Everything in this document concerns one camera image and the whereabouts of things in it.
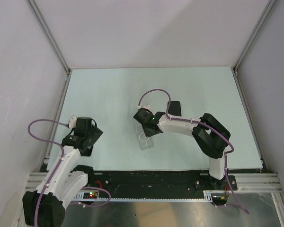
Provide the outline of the clear magsafe phone case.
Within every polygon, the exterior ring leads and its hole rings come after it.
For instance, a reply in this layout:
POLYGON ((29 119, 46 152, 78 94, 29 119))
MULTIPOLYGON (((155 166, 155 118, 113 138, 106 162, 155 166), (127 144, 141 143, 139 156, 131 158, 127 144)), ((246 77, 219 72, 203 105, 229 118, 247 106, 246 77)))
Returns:
POLYGON ((145 135, 144 130, 140 124, 136 124, 134 129, 139 147, 142 151, 154 148, 154 141, 152 137, 147 137, 145 135))

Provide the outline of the black smartphone blue edge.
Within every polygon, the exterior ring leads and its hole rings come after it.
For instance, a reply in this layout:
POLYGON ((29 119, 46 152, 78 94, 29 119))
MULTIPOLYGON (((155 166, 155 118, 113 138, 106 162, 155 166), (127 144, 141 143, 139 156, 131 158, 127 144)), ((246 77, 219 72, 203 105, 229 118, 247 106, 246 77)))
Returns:
POLYGON ((98 127, 92 127, 87 133, 87 147, 91 148, 97 142, 97 140, 101 137, 103 131, 98 127))

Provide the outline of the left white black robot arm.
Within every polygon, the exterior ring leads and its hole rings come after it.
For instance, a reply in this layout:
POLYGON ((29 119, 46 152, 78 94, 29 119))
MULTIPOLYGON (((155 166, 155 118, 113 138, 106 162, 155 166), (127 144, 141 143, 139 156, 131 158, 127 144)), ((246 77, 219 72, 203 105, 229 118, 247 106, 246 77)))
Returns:
POLYGON ((90 166, 76 165, 79 158, 92 150, 102 135, 97 127, 72 129, 60 147, 53 168, 33 192, 25 192, 22 202, 25 223, 34 227, 60 227, 70 202, 81 188, 92 188, 96 178, 90 166))

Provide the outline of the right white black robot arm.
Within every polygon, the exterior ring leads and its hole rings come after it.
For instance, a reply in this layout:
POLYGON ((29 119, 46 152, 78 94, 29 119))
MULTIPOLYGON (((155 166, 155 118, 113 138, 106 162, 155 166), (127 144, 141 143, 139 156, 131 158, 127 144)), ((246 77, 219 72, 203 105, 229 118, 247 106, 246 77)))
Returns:
POLYGON ((172 132, 193 137, 201 151, 209 157, 209 184, 219 190, 226 184, 224 176, 225 149, 229 146, 230 132, 211 114, 205 113, 199 120, 166 115, 165 112, 153 114, 140 109, 134 119, 143 128, 146 137, 172 132))

